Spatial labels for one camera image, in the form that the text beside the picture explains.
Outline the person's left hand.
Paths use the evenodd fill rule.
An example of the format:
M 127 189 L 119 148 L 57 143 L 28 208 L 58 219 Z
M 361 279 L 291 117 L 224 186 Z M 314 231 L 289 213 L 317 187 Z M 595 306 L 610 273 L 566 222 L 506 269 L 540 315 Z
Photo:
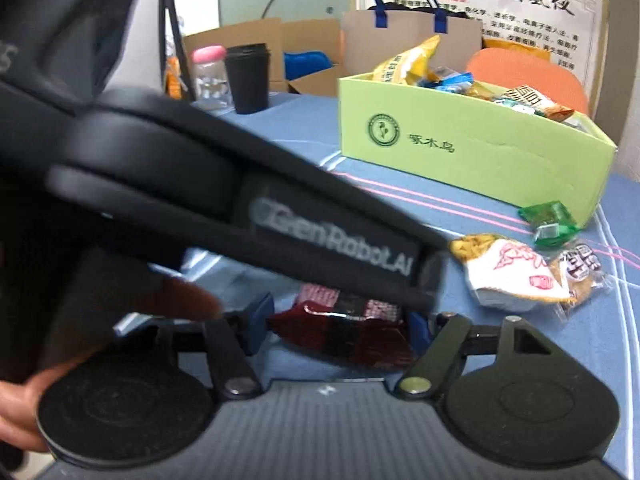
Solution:
M 108 308 L 118 315 L 123 315 L 124 309 L 128 308 L 131 312 L 164 318 L 207 321 L 221 315 L 222 303 L 194 284 L 165 278 L 154 292 L 138 292 Z M 78 330 L 68 336 L 72 348 L 63 353 L 62 359 L 33 374 L 21 385 L 4 380 L 1 383 L 1 441 L 26 452 L 46 452 L 47 445 L 37 424 L 43 393 L 112 338 L 111 334 L 99 337 L 89 334 L 88 330 Z

